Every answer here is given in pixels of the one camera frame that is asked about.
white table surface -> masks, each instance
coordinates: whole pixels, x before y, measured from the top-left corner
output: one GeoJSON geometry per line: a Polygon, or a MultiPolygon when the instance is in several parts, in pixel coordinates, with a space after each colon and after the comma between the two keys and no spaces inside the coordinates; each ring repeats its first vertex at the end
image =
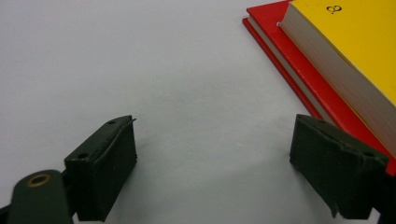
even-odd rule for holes
{"type": "Polygon", "coordinates": [[[106,223],[376,223],[333,219],[289,163],[307,111],[241,22],[269,2],[2,1],[0,206],[131,114],[138,164],[106,223]]]}

stack of books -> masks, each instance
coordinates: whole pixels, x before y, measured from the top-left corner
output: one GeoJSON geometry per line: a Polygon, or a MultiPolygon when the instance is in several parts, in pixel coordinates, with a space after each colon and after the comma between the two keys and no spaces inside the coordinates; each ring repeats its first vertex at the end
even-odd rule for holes
{"type": "Polygon", "coordinates": [[[250,7],[243,19],[311,115],[387,155],[391,175],[396,175],[394,11],[394,0],[294,0],[250,7]]]}

book cover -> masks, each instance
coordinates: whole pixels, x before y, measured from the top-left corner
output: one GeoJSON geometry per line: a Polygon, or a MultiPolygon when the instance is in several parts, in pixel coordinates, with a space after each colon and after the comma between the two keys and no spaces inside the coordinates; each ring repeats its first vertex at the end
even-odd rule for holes
{"type": "Polygon", "coordinates": [[[279,28],[288,5],[289,1],[282,1],[250,7],[249,18],[243,19],[243,23],[310,114],[334,123],[389,156],[387,171],[395,175],[396,160],[279,28]]]}
{"type": "Polygon", "coordinates": [[[294,0],[281,28],[396,156],[396,1],[294,0]]]}

red book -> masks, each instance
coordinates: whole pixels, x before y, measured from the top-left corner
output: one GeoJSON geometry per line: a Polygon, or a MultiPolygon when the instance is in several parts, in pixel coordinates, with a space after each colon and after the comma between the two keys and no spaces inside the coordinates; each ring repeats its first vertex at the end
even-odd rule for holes
{"type": "Polygon", "coordinates": [[[396,160],[278,26],[288,5],[289,1],[282,1],[250,7],[243,23],[313,117],[335,124],[387,155],[387,172],[396,175],[396,160]]]}

yellow book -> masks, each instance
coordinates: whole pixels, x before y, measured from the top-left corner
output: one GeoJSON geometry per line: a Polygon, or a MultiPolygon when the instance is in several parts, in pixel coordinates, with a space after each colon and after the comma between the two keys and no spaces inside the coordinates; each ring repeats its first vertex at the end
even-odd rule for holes
{"type": "Polygon", "coordinates": [[[282,30],[396,155],[396,1],[294,0],[282,30]]]}

